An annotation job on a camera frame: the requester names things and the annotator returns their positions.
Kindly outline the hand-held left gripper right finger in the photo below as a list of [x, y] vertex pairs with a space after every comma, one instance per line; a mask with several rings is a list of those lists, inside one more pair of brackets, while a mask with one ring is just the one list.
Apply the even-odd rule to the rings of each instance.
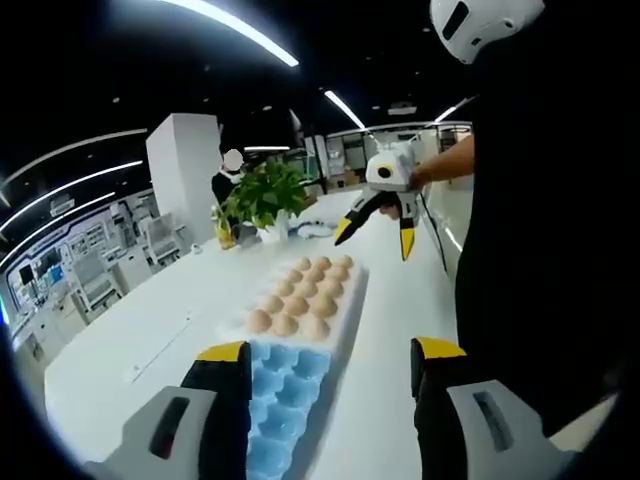
[[578, 455], [544, 436], [540, 415], [447, 340], [410, 344], [424, 479], [558, 479]]

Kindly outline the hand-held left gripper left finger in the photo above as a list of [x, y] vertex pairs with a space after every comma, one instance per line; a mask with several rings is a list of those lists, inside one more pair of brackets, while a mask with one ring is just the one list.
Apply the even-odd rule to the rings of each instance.
[[160, 390], [125, 422], [105, 460], [84, 470], [93, 479], [244, 479], [251, 399], [250, 343], [212, 346], [180, 385]]

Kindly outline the person's right hand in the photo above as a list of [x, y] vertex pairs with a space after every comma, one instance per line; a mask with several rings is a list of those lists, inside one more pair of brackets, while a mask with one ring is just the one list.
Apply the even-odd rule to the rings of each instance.
[[[422, 166], [416, 167], [410, 175], [410, 192], [415, 196], [419, 196], [424, 187], [428, 186], [432, 181], [432, 175], [427, 168]], [[386, 215], [396, 221], [401, 218], [401, 207], [397, 203], [389, 202], [382, 205], [378, 211], [382, 215]]]

